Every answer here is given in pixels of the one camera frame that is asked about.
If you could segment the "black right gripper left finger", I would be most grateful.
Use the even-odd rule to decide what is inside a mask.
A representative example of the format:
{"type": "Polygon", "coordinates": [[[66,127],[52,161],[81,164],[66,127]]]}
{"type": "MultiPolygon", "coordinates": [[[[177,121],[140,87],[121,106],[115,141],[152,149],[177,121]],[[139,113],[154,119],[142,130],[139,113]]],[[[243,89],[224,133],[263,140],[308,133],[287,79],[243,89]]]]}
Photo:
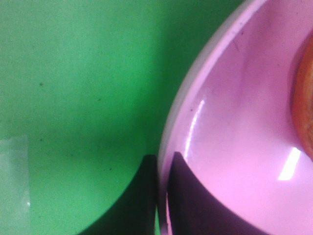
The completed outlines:
{"type": "Polygon", "coordinates": [[[145,155],[118,200],[83,235],[153,235],[157,207],[157,157],[145,155]]]}

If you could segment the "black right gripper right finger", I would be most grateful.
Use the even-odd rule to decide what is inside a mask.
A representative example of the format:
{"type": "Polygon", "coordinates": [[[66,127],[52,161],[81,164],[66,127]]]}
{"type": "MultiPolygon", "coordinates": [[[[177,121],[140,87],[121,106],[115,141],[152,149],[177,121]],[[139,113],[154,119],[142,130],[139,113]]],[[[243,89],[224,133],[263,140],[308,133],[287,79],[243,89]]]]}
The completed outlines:
{"type": "Polygon", "coordinates": [[[197,179],[182,154],[175,152],[167,186],[175,235],[263,235],[219,202],[197,179]]]}

